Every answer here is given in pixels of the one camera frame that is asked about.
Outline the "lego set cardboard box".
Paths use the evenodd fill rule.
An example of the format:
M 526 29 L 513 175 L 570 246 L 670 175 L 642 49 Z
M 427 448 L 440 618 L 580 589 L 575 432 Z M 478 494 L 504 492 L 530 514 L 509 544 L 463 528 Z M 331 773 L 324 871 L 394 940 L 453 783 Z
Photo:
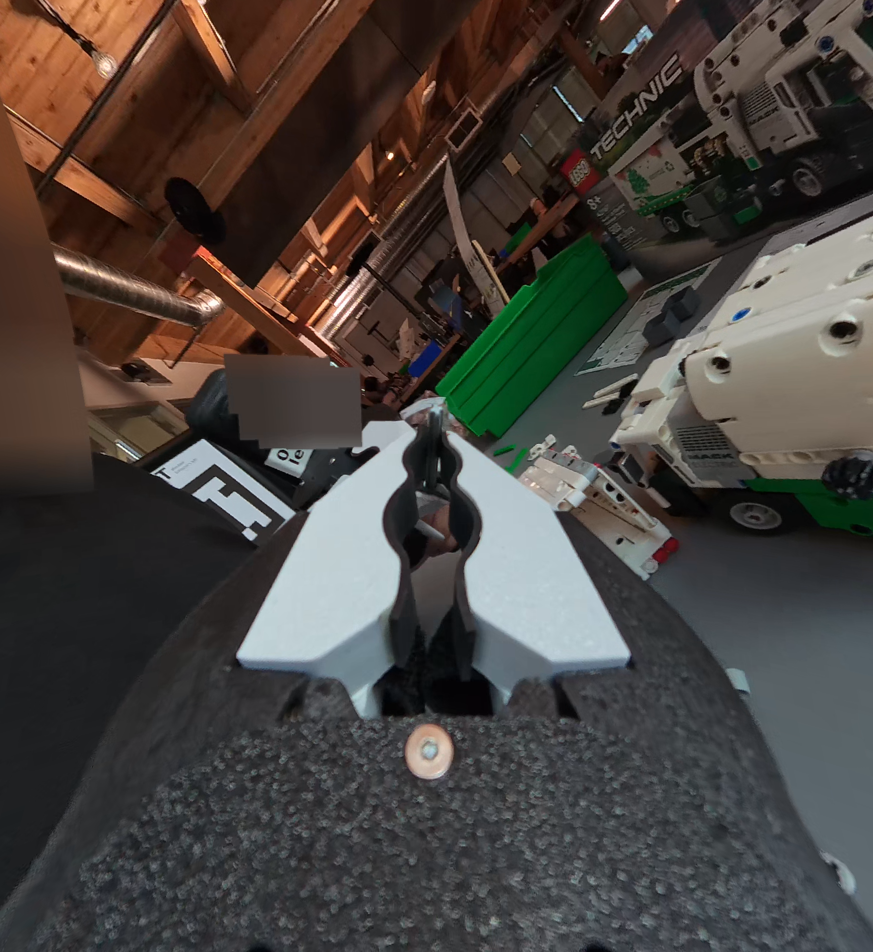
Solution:
M 679 3 L 561 172 L 628 250 L 842 198 L 873 181 L 873 1 Z

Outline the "green plastic bin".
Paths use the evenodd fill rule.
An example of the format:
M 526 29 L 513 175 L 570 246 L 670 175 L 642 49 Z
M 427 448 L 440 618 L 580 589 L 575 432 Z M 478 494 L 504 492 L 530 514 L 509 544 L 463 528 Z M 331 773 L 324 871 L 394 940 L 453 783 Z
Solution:
M 501 437 L 626 301 L 601 246 L 585 234 L 538 269 L 436 386 L 478 437 Z

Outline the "silver ventilation duct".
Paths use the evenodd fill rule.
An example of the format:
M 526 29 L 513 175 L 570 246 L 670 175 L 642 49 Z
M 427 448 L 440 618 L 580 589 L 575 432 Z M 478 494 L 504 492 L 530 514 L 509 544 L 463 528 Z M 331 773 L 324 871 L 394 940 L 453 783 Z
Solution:
M 197 329 L 227 310 L 213 292 L 203 290 L 186 297 L 59 244 L 51 244 L 51 249 L 68 295 Z

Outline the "black round ceiling lamp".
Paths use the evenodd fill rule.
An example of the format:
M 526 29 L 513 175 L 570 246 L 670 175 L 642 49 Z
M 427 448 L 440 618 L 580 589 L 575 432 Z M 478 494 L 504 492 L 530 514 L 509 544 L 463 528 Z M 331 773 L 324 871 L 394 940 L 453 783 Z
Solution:
M 211 208 L 198 187 L 179 176 L 167 179 L 164 199 L 176 222 L 204 246 L 221 244 L 227 237 L 223 214 Z

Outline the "green white sticker sheet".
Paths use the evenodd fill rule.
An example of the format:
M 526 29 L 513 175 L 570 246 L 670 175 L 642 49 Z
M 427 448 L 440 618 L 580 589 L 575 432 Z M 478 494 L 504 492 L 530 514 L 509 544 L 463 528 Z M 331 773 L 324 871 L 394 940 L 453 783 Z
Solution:
M 644 336 L 648 323 L 661 315 L 666 302 L 678 292 L 696 292 L 717 267 L 720 257 L 647 288 L 633 303 L 612 333 L 586 359 L 574 376 L 614 369 L 636 363 L 645 350 L 657 347 Z

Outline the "white lego container box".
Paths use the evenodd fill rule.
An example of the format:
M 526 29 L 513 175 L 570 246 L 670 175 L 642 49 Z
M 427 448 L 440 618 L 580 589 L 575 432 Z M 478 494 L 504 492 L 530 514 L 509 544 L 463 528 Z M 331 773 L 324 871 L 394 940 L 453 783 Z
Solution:
M 519 482 L 553 511 L 572 514 L 643 580 L 679 549 L 668 527 L 632 497 L 620 477 L 585 461 L 574 446 L 553 446 L 526 460 Z

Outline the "dark grey lego piece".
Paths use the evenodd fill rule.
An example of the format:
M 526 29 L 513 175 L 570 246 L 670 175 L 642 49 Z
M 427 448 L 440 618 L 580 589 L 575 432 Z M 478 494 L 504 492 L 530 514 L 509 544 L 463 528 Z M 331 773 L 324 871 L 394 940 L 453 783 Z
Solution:
M 676 339 L 681 326 L 692 316 L 692 310 L 682 303 L 666 303 L 659 314 L 651 317 L 642 329 L 649 349 L 655 349 Z
M 700 296 L 696 288 L 689 284 L 666 298 L 661 313 L 669 324 L 680 327 L 697 313 L 699 307 Z

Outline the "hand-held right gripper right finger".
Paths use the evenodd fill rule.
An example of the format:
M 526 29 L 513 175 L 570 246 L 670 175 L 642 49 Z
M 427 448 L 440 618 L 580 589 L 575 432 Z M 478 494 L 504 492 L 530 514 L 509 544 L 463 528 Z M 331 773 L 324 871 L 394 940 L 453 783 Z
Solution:
M 447 441 L 479 518 L 462 564 L 476 670 L 510 696 L 524 680 L 626 667 L 631 652 L 554 511 L 456 434 Z

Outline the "white hanging banner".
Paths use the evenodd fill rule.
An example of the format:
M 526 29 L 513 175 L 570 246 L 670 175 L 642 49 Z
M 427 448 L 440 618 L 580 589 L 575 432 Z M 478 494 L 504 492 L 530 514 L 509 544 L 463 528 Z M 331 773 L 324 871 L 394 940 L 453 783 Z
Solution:
M 485 251 L 477 241 L 471 238 L 463 217 L 452 163 L 445 157 L 443 194 L 454 232 L 455 243 L 460 259 L 476 285 L 490 316 L 499 316 L 510 297 Z

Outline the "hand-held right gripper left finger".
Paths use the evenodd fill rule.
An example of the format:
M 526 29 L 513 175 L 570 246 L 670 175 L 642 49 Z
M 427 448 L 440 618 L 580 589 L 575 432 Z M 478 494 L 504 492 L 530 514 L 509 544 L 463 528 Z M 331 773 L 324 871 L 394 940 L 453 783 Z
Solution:
M 366 426 L 377 453 L 309 510 L 238 650 L 243 668 L 335 680 L 359 716 L 379 717 L 377 683 L 406 664 L 418 628 L 405 547 L 417 480 L 404 462 L 417 436 L 406 422 Z

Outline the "dark rectangular ventilation duct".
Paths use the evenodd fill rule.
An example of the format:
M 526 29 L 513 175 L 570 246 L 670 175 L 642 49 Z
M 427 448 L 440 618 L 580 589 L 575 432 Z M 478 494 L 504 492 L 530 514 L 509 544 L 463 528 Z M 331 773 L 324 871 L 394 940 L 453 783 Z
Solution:
M 475 6 L 370 6 L 224 199 L 227 235 L 213 252 L 227 268 L 262 279 Z

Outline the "white green lego truck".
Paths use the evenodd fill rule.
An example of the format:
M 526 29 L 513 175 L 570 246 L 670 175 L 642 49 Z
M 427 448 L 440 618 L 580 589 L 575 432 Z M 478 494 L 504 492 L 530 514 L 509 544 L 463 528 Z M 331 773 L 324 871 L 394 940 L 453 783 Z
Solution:
M 674 515 L 873 538 L 873 214 L 764 251 L 650 364 L 610 447 Z

